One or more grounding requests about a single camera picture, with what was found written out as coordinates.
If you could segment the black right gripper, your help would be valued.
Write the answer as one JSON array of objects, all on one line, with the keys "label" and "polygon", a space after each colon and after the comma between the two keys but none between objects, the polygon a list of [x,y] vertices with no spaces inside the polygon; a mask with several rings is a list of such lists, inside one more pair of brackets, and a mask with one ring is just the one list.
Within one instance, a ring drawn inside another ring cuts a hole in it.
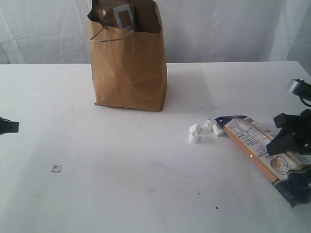
[{"label": "black right gripper", "polygon": [[290,133],[280,133],[266,146],[269,155],[289,151],[311,154],[311,110],[306,109],[300,115],[279,114],[274,117],[277,128],[289,129]]}]

